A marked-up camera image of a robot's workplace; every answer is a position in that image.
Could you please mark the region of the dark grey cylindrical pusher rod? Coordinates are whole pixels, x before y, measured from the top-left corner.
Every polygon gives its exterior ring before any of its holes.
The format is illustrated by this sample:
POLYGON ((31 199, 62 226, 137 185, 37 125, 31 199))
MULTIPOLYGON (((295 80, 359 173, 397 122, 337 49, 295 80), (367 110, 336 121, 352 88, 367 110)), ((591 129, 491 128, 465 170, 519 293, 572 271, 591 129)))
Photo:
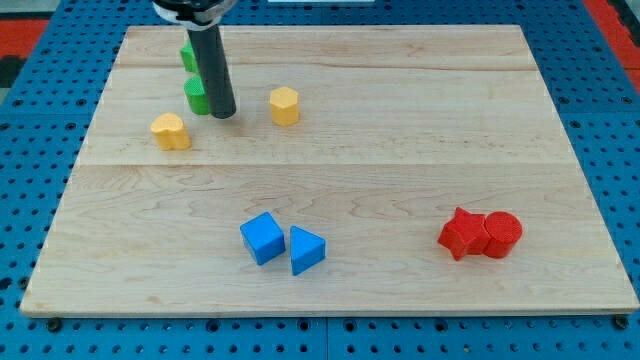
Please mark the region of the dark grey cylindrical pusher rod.
POLYGON ((189 30, 188 35, 211 115, 230 118, 236 113, 236 102, 219 26, 189 30))

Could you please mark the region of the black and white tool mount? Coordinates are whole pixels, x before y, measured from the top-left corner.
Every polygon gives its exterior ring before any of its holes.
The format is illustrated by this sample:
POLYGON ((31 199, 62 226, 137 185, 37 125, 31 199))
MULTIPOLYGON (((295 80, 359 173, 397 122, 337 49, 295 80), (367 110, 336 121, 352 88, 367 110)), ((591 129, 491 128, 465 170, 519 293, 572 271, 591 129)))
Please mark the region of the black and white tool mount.
POLYGON ((237 0, 152 0, 155 12, 164 20, 190 31, 204 31, 218 25, 237 0))

